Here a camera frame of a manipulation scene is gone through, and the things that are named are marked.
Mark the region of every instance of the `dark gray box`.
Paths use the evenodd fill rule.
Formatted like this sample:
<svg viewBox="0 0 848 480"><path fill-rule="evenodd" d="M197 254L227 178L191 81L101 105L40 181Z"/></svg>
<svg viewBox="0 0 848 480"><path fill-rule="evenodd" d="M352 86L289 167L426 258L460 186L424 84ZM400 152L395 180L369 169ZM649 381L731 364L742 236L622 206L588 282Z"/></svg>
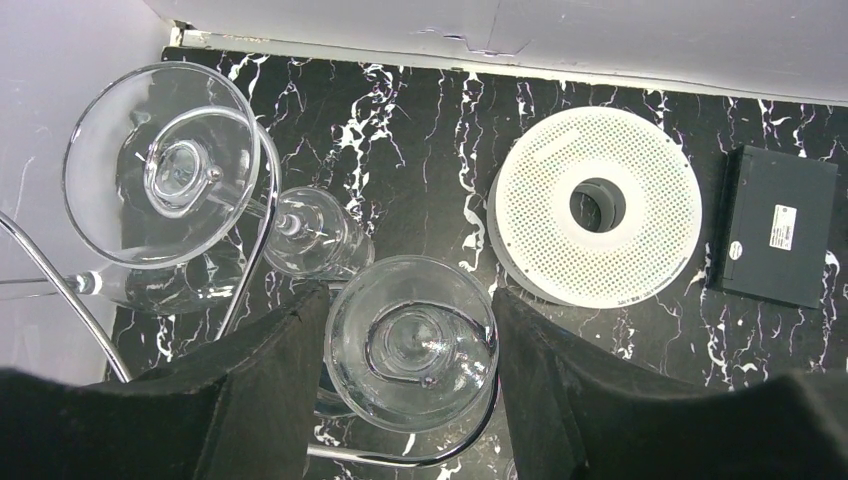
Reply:
<svg viewBox="0 0 848 480"><path fill-rule="evenodd" d="M711 287L816 308L834 164L750 146L728 156Z"/></svg>

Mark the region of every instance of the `glass rim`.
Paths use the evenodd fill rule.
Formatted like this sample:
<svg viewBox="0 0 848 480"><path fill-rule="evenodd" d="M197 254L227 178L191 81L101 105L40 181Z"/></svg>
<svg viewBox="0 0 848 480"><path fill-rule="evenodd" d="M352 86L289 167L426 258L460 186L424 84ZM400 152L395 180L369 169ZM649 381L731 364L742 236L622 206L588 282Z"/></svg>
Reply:
<svg viewBox="0 0 848 480"><path fill-rule="evenodd" d="M451 273L465 279L468 282L468 284L473 288L473 290L477 294L479 294L478 298L482 301L482 303L485 307L487 316L492 320L492 331L489 335L489 338L487 338L487 340L488 341L493 340L494 343L495 343L494 355L492 355L492 368L490 368L489 371L486 373L486 377L485 377L485 380L483 382L483 385L478 390L477 394L474 396L474 399L471 402L468 402L468 404L465 405L461 410L458 410L447 422L445 422L441 425L438 425L436 427L422 429L422 430L403 429L403 428L401 428L401 427L399 427L395 424L383 421L380 418L375 418L372 415L368 415L368 413L363 408L361 408L356 402L354 402L352 400L350 395L348 395L346 389L339 388L339 385L343 384L343 382L342 382L341 378L339 378L339 376L336 372L336 369L331 367L331 365L333 365L332 355L331 355L332 343L333 343L332 342L333 324L335 322L336 317L339 314L339 310L341 309L341 304L343 303L342 300L353 295L351 293L345 294L345 291L350 292L349 287L351 285L353 285L355 282L360 281L363 274L369 272L371 269L376 269L376 268L379 268L379 267L382 267L382 266L385 266L385 265L391 265L393 263L404 262L404 261L415 261L415 262L425 262L425 263L435 264L435 265L442 267L442 268L445 268L446 270L450 271ZM327 324L326 324L325 332L324 332L324 363L327 365L327 372L330 374L330 379L332 380L333 385L335 386L337 393L342 398L342 400L344 400L344 402L348 406L348 408L353 410L357 414L357 416L359 416L360 418L362 418L363 420L367 421L368 423L370 423L374 426L377 426L379 428L389 430L389 431L392 431L392 432L398 432L398 433L404 433L404 434L424 433L424 432L435 430L437 428L442 428L445 425L448 425L449 423L451 423L451 422L453 422L453 421L455 421L459 418L462 418L463 416L468 414L468 412L471 411L474 408L475 405L477 405L480 402L481 398L485 397L489 392L491 392L491 389L494 385L494 382L498 381L498 379L497 379L498 368L497 367L498 367L499 361L500 361L500 341L499 341L499 337L498 337L497 320L495 319L494 310L492 310L492 297L489 295L489 292L488 292L488 290L486 290L486 287L479 280L477 280L476 277L471 275L466 270L459 268L459 267L455 267L451 264L448 264L447 262L441 261L437 258L426 256L426 255L395 255L395 256L387 257L387 258L384 258L382 260L379 260L377 262L372 263L371 265L369 265L368 267L364 268L362 271L357 273L356 276L354 276L349 282L347 282L347 284L342 289L342 291L339 292L339 295L336 297L336 300L330 306L330 312L329 312L329 315L327 316Z"/></svg>
<svg viewBox="0 0 848 480"><path fill-rule="evenodd" d="M239 106L241 107L241 109L242 109L241 113L245 115L246 123L247 123L245 125L245 127L248 129L248 132L250 133L250 143L251 143L251 146L252 146L252 148L251 148L252 151L250 152L251 158L253 159L254 162L260 162L261 161L261 158L260 158L261 157L261 151L260 151L261 145L260 145L260 142L259 142L259 135L256 132L256 129L258 128L258 124L256 122L256 116L253 113L253 108L250 106L250 102L247 100L247 98L244 96L244 94L241 92L241 90L239 90L238 87L229 78L225 77L221 72L218 72L217 70L213 70L213 69L211 69L211 68L209 68L205 65L191 63L191 62L187 62L187 61L184 61L184 60L182 60L182 61L179 61L179 60L177 60L177 61L162 61L162 62L151 63L149 65L145 65L143 67L132 70L132 71L122 75L118 79L113 80L108 85L106 85L106 87L104 87L88 103L88 105L82 111L82 113L80 114L76 123L74 123L74 128L71 132L70 137L68 138L67 147L65 148L65 154L62 158L62 176L61 176L61 182L60 182L61 188L62 188L62 203L64 204L65 213L67 215L68 220L71 222L71 226L73 227L74 231L77 233L79 238L82 239L83 243L85 243L85 245L89 249L91 249L94 253L96 253L100 257L102 257L102 258L104 258L104 259L106 259L110 262L113 262L117 265L127 267L127 268L135 268L135 269L139 269L139 270L152 270L152 269L158 269L158 268L173 267L173 266L185 263L185 262L197 257L198 255L200 255L203 252L205 252L206 250L208 250L209 247L211 247L212 245L214 245L215 243L220 241L221 238L223 238L226 235L226 233L230 229L232 229L232 227L236 224L238 219L241 217L241 214L232 215L231 218L228 219L228 221L224 222L222 224L222 226L219 228L218 231L223 232L223 233L221 233L220 235L215 235L214 237L210 237L210 239L207 242L204 242L204 243L198 245L196 248L191 249L191 250L187 251L186 253L184 253L182 255L179 255L179 256L177 256L173 259L170 259L170 260L167 260L167 261L164 261L164 262L149 262L149 261L147 261L147 262L141 262L141 263L127 262L127 261L125 261L125 260L123 260L123 259L121 259L121 258L119 258L115 255L112 255L111 253L105 251L104 249L100 248L90 238L88 238L88 235L85 234L85 232L80 228L79 224L77 223L77 220L74 217L74 214L71 211L71 206L68 202L67 175L68 175L68 159L71 156L71 149L74 146L74 141L79 136L80 127L85 122L85 119L88 117L91 110L94 109L95 105L97 105L97 103L100 102L100 100L103 97L105 97L106 95L108 95L109 93L114 91L121 84L123 84L127 80L134 78L138 75L148 73L148 72L154 72L154 71L157 71L157 70L165 70L165 69L193 70L195 72L200 72L200 73L206 74L209 77L218 81L219 84L223 85L229 91L230 95L233 96L236 103L238 103ZM252 198L252 195L246 195L246 197L247 198L244 199L244 201L242 202L243 203L243 205L241 206L242 213L244 211L244 208L247 207L247 203Z"/></svg>

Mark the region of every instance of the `chrome rod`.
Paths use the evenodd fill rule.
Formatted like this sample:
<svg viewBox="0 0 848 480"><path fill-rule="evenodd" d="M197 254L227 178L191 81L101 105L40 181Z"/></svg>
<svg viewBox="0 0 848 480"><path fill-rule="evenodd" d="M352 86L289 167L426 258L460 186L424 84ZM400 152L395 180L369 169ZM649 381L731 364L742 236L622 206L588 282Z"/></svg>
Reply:
<svg viewBox="0 0 848 480"><path fill-rule="evenodd" d="M129 369L118 355L118 349L115 348L115 345L113 345L112 341L109 340L109 336L106 335L106 332L103 331L103 328L99 323L97 323L97 319L94 318L94 315L91 314L85 304L80 301L77 294L68 287L68 284L65 283L62 275L59 274L55 267L53 267L53 264L50 263L50 260L44 256L44 253L39 250L35 242L32 241L29 235L27 235L26 232L18 226L18 224L16 224L3 212L0 212L0 224L3 226L3 229L15 239L18 245L24 249L26 254L29 255L29 258L38 265L38 268L41 269L44 276L47 277L54 287L56 287L56 290L58 290L59 294L62 295L62 298L64 298L65 301L68 302L68 305L70 305L74 312L76 312L77 316L80 320L82 320L85 327L88 328L88 331L97 341L100 349L106 354L106 359L109 361L109 365L112 367L112 370L115 371L118 379L124 383L132 380Z"/></svg>
<svg viewBox="0 0 848 480"><path fill-rule="evenodd" d="M378 465L381 467L392 468L419 468L432 467L441 465L442 463L457 457L462 452L468 450L474 445L478 438L486 430L489 425L489 420L495 413L495 408L498 404L498 393L500 391L500 381L495 372L495 383L492 386L492 395L489 398L489 404L486 407L486 413L480 419L480 423L468 433L462 440L456 442L451 448L442 450L441 452L424 455L420 457L403 457L400 455L389 455L386 453L365 452L362 450L353 450L349 448L329 447L326 445L309 444L306 447L306 454L312 457L329 458L332 460L340 460L345 462L363 463L367 465Z"/></svg>
<svg viewBox="0 0 848 480"><path fill-rule="evenodd" d="M231 110L231 113L226 115L228 118L247 124L247 118L240 112L232 109L226 110ZM253 251L250 252L250 258L247 260L244 275L241 277L241 281L233 291L233 299L227 307L227 313L224 314L224 320L221 322L221 327L215 335L215 340L220 340L221 337L231 333L237 327L235 316L247 296L247 287L250 284L250 280L253 278L253 274L256 273L256 270L259 267L259 263L262 258L262 251L265 250L265 245L268 243L268 238L271 236L271 230L274 227L274 217L277 212L277 197L280 195L280 183L282 183L280 157L277 154L277 147L274 145L274 140L271 138L271 135L269 135L258 122L256 123L256 131L259 133L259 141L262 144L262 150L265 151L265 155L268 157L268 164L270 165L271 170L271 180L268 188L268 206L265 210L265 220L262 223L262 228L259 230L256 244L253 245Z"/></svg>

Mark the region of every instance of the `round white sticker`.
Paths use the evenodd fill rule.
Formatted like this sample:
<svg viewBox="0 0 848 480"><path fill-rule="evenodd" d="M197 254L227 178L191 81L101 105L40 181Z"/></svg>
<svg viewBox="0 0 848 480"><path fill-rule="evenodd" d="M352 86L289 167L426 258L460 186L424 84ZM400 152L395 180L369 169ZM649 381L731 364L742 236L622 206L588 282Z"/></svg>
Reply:
<svg viewBox="0 0 848 480"><path fill-rule="evenodd" d="M730 244L728 255L732 260L739 260L742 256L742 244L738 240Z"/></svg>

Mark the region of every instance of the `barcode sticker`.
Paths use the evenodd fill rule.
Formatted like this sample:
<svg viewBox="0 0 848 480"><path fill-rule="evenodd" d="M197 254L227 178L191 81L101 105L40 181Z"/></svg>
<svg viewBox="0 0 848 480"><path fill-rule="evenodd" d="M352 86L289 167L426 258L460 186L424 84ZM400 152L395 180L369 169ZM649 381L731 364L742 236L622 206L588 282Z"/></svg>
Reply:
<svg viewBox="0 0 848 480"><path fill-rule="evenodd" d="M792 250L792 237L795 235L795 214L797 209L785 205L774 206L774 219L771 222L769 246L781 250Z"/></svg>

